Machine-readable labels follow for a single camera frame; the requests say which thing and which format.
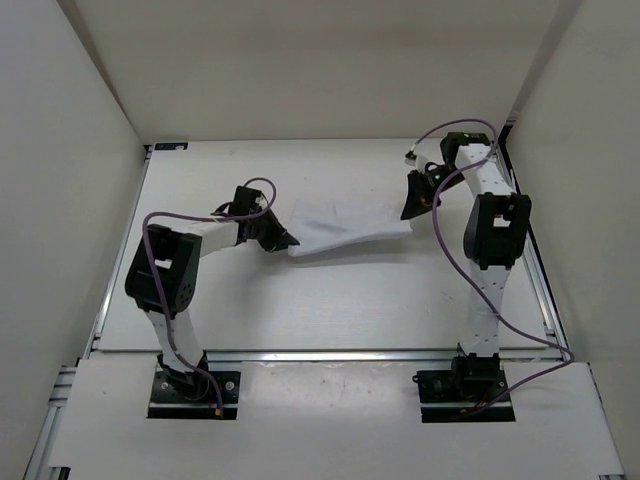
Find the white skirt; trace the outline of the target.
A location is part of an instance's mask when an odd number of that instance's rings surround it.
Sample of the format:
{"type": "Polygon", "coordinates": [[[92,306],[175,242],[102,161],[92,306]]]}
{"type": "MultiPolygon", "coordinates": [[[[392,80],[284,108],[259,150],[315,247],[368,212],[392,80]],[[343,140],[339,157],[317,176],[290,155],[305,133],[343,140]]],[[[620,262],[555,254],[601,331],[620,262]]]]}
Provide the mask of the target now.
{"type": "Polygon", "coordinates": [[[384,203],[311,203],[297,200],[288,232],[298,241],[287,254],[300,258],[355,244],[398,240],[412,234],[409,220],[384,203]]]}

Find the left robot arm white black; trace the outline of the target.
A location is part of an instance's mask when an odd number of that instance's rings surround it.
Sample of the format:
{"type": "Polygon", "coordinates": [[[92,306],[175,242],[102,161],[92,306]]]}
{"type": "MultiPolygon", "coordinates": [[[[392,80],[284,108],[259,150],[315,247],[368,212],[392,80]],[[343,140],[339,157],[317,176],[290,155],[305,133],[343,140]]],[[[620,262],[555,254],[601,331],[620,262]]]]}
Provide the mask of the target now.
{"type": "Polygon", "coordinates": [[[271,180],[254,177],[206,217],[156,211],[142,221],[125,293],[151,321],[166,381],[189,401],[207,398],[218,409],[224,406],[222,387],[208,368],[189,313],[200,261],[248,241],[268,253],[299,246],[273,212],[276,196],[271,180]]]}

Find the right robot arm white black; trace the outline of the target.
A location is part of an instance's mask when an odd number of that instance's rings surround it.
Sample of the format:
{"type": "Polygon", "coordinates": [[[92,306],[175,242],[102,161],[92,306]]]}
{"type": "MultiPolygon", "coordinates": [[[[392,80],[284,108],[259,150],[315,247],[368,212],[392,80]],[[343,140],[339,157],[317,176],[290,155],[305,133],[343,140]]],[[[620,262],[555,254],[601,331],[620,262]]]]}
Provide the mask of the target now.
{"type": "Polygon", "coordinates": [[[414,379],[426,403],[486,401],[505,388],[497,315],[508,277],[524,250],[531,200],[509,185],[486,135],[449,133],[440,151],[440,164],[413,150],[406,153],[405,161],[412,169],[401,217],[410,220],[433,213],[441,203],[441,193],[466,184],[474,202],[463,233],[463,252],[474,284],[450,368],[422,371],[414,379]]]}

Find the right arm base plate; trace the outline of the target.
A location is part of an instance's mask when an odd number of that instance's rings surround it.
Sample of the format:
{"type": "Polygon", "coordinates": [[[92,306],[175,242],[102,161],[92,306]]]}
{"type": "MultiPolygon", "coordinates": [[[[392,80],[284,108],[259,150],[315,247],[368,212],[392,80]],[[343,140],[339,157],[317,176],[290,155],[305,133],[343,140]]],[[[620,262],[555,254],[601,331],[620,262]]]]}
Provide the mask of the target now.
{"type": "Polygon", "coordinates": [[[419,395],[421,421],[435,423],[509,423],[516,416],[507,394],[483,407],[508,389],[505,372],[492,379],[455,380],[452,370],[419,370],[412,376],[419,395]]]}

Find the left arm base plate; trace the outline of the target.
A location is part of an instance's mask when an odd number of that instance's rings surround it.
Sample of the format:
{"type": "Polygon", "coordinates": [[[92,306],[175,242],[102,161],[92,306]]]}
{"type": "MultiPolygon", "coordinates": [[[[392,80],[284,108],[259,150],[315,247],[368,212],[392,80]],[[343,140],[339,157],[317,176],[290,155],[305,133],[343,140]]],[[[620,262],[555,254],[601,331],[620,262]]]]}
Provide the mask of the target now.
{"type": "Polygon", "coordinates": [[[148,419],[170,420],[223,420],[237,419],[241,386],[240,371],[213,371],[220,389],[223,408],[217,405],[217,395],[206,379],[194,385],[170,380],[168,374],[157,367],[147,408],[148,419]]]}

